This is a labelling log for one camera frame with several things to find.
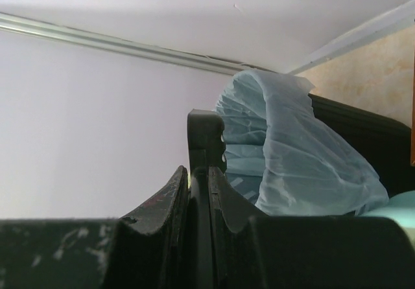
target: floor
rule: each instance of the floor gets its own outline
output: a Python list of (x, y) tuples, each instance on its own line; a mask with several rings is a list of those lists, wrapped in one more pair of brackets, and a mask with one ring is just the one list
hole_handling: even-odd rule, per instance
[(412, 124), (415, 26), (300, 73), (312, 93)]

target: bin liner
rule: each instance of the bin liner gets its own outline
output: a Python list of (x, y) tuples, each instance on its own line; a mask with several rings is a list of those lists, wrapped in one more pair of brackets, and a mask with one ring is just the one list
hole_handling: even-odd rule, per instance
[(305, 78), (237, 73), (217, 102), (227, 177), (269, 215), (365, 213), (388, 202), (372, 166), (314, 117)]

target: white plastic bag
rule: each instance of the white plastic bag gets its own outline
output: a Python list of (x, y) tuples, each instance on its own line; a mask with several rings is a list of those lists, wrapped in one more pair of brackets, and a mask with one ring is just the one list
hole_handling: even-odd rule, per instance
[(314, 117), (312, 88), (305, 78), (259, 70), (233, 77), (216, 107), (230, 183), (260, 178), (255, 205), (270, 215), (361, 214), (384, 206), (388, 194), (372, 166)]

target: black object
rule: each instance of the black object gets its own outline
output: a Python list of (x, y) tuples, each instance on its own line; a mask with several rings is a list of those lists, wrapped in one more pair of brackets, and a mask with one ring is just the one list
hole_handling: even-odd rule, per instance
[[(369, 114), (360, 123), (348, 119), (361, 116), (348, 107), (320, 99), (313, 106), (360, 152), (356, 146), (368, 135), (407, 137), (384, 118), (367, 125)], [(334, 117), (332, 108), (338, 108)], [(358, 132), (364, 122), (371, 134)], [(1, 221), (0, 288), (415, 288), (415, 251), (395, 222), (269, 217), (247, 202), (224, 176), (223, 129), (212, 112), (189, 114), (191, 191), (179, 167), (158, 193), (118, 220)], [(387, 179), (394, 172), (378, 173)], [(409, 183), (388, 188), (404, 189)]]

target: metal strip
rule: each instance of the metal strip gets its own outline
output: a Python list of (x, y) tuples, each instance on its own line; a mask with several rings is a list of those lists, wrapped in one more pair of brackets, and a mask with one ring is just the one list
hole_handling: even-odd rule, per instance
[(235, 73), (250, 68), (247, 65), (233, 64), (207, 56), (172, 51), (161, 47), (135, 43), (112, 36), (61, 27), (3, 13), (0, 13), (0, 30), (47, 38), (54, 41), (64, 41), (66, 43), (93, 47), (104, 51), (118, 52), (129, 56), (194, 67), (195, 69), (227, 75), (234, 75)]

